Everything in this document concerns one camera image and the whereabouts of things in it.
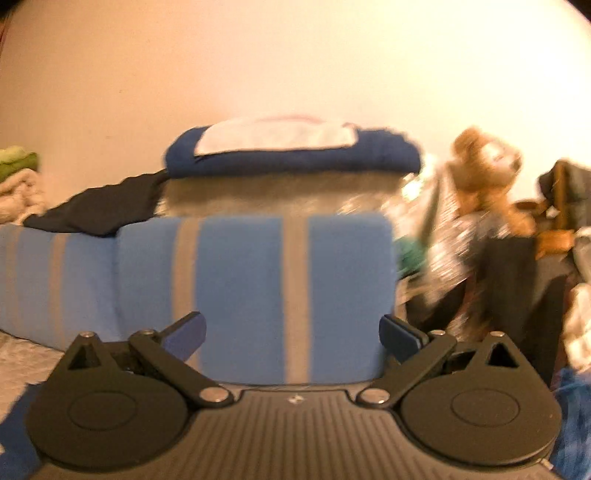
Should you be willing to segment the pink towel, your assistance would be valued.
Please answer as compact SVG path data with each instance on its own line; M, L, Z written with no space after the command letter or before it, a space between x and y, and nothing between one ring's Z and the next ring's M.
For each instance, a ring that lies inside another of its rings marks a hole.
M195 157L247 151L328 150L355 146L356 127L306 115L226 120L205 129Z

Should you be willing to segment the right blue striped pillow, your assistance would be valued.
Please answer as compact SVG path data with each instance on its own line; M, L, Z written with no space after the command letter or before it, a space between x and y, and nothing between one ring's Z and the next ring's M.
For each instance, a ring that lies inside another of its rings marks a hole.
M204 315L190 365L235 384L338 384L377 377L380 318L396 287L391 223L379 214L159 218L116 238L125 334Z

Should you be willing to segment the folded dark blue blanket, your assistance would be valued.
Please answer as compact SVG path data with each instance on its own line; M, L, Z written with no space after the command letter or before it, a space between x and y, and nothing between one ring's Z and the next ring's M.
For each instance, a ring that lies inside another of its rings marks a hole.
M273 173L392 172L418 174L418 147L386 129L356 129L351 147L325 150L238 151L195 155L204 127L182 133L166 150L164 164L171 178L256 176Z

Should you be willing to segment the green folded blanket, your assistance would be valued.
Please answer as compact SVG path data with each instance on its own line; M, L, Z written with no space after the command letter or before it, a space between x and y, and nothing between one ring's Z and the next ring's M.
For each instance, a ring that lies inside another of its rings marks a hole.
M39 157L35 152L28 152L20 146L10 146L0 151L0 182L24 169L39 169Z

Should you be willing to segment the brown teddy bear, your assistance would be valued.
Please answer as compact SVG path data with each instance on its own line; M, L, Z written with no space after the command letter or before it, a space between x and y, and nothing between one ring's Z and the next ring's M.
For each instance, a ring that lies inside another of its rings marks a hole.
M489 212L498 215L514 236L531 237L536 224L521 212L508 194L522 168L521 152L477 127L464 130L453 142L451 173L459 214Z

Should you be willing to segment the left blue striped pillow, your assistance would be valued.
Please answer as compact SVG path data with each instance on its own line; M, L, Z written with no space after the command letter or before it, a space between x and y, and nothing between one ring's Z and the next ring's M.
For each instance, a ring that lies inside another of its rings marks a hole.
M83 331L122 338L116 241L1 227L1 330L64 351Z

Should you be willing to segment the black garment on pillows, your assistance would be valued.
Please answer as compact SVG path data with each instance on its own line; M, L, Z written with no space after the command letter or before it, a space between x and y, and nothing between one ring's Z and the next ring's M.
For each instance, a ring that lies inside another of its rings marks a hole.
M167 180L161 170L89 188L42 215L28 216L23 225L52 233L114 237L121 227L153 217Z

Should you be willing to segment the blue striped pillow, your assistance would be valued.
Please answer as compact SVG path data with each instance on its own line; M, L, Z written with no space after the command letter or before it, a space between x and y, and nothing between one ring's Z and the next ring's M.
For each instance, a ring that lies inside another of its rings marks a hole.
M338 384L377 377L380 318L396 287L391 223L379 214L159 218L116 238L125 334L204 315L190 365L235 384Z
M116 241L1 227L1 330L64 351L83 331L122 338Z

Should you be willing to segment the blue garment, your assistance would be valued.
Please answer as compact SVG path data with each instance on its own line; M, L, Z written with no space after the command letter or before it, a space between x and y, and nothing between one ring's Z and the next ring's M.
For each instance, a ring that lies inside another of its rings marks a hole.
M27 384L1 421L1 479L29 479L41 461L26 430L26 415L43 384Z

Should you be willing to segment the cream knitted blanket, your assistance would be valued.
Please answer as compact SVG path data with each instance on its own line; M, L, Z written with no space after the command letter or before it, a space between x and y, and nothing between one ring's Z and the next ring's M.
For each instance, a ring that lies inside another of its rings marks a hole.
M48 210L41 176L23 169L1 183L0 224L20 225L31 215L43 215Z

